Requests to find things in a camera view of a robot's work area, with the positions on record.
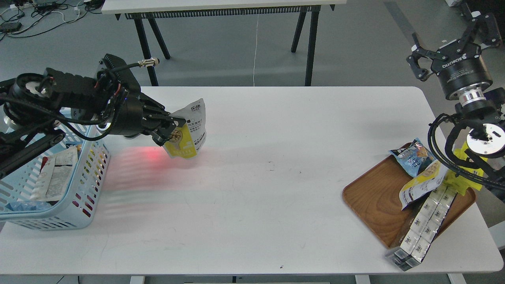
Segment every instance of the blue snack bag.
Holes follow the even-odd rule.
[[[433,154],[423,146],[419,138],[414,139],[407,148],[389,150],[389,152],[411,177],[422,173],[435,160]]]

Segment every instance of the table leg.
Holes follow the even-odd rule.
[[[130,277],[130,284],[144,284],[145,276],[132,276]]]
[[[317,23],[319,20],[319,9],[311,12],[311,29],[309,32],[309,52],[307,54],[307,69],[305,71],[305,86],[312,84],[312,68],[314,66],[314,52],[316,50]]]
[[[460,273],[448,273],[450,284],[467,284],[463,274]]]
[[[300,40],[301,29],[304,27],[305,16],[307,12],[300,12],[298,15],[298,23],[296,24],[296,31],[294,32],[293,44],[291,45],[291,52],[295,53]]]
[[[370,277],[368,275],[354,275],[356,284],[370,284]]]
[[[138,40],[140,41],[140,47],[142,48],[142,53],[144,54],[144,59],[151,58],[151,51],[149,50],[149,44],[147,43],[147,37],[145,37],[144,24],[142,24],[141,19],[135,19],[135,27],[137,28]],[[158,86],[158,79],[156,78],[156,72],[154,67],[149,66],[147,68],[149,73],[149,79],[151,80],[151,85]]]
[[[149,25],[151,25],[151,29],[153,29],[153,33],[155,34],[156,40],[158,41],[158,44],[161,47],[161,51],[163,52],[163,55],[165,56],[165,59],[170,59],[170,53],[168,53],[167,45],[165,44],[165,41],[163,40],[163,37],[161,36],[160,29],[158,28],[158,24],[156,23],[155,19],[148,19]]]

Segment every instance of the logo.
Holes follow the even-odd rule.
[[[467,54],[465,53],[465,54],[461,55],[460,58],[456,58],[456,59],[452,60],[451,62],[442,65],[442,68],[447,68],[447,67],[451,66],[452,64],[454,64],[456,62],[459,62],[461,60],[465,60],[466,58],[467,58]]]

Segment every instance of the snack bag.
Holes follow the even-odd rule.
[[[411,177],[422,173],[435,160],[433,154],[423,146],[419,138],[414,139],[407,148],[389,150],[389,152]]]
[[[207,137],[205,131],[205,103],[199,99],[185,108],[172,113],[174,117],[184,118],[186,123],[177,127],[163,147],[170,157],[189,159],[197,155]]]
[[[400,190],[401,209],[423,195],[439,187],[448,169],[438,160],[431,163],[422,173],[407,182]]]

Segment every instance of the snack package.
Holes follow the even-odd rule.
[[[77,147],[70,147],[45,157],[30,200],[43,202],[60,200],[67,192],[77,160]]]
[[[421,174],[407,182],[399,193],[401,209],[439,187],[447,171],[447,167],[435,160]]]
[[[205,131],[205,103],[199,99],[185,108],[172,113],[174,117],[184,118],[186,123],[177,127],[163,147],[170,157],[189,159],[196,156],[207,137]]]
[[[414,139],[407,148],[389,150],[389,152],[411,177],[416,177],[435,160],[433,154],[423,146],[419,138]]]

